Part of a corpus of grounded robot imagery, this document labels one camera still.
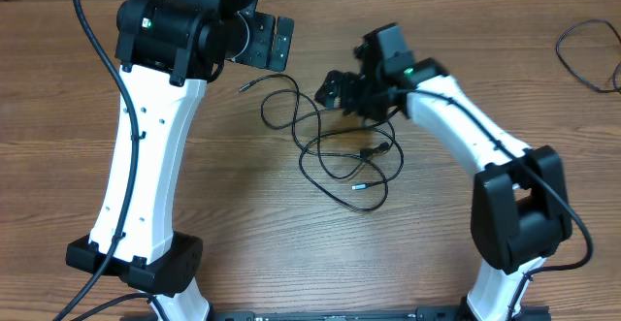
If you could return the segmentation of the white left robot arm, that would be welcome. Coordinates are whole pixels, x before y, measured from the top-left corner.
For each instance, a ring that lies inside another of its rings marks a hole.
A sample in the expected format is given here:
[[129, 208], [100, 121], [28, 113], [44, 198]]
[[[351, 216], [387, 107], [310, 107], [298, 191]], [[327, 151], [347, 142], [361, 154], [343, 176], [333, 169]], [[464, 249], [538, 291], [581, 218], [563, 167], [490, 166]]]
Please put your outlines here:
[[156, 320], [208, 320], [196, 281], [203, 243], [173, 227], [189, 127], [226, 63], [285, 69], [294, 23], [257, 11], [258, 0], [126, 0], [114, 56], [120, 91], [108, 186], [90, 232], [71, 242], [70, 267], [111, 275], [151, 305]]

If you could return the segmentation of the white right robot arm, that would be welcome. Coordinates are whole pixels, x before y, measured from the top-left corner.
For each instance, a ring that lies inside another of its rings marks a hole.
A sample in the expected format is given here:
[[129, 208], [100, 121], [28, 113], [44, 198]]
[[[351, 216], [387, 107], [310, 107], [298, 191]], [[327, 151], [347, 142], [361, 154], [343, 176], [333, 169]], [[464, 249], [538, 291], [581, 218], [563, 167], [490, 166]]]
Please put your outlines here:
[[473, 182], [471, 235], [482, 262], [474, 287], [450, 309], [457, 320], [548, 320], [521, 304], [533, 277], [572, 235], [564, 169], [549, 147], [532, 148], [499, 127], [435, 59], [382, 60], [360, 74], [331, 71], [322, 106], [375, 121], [400, 109], [434, 135]]

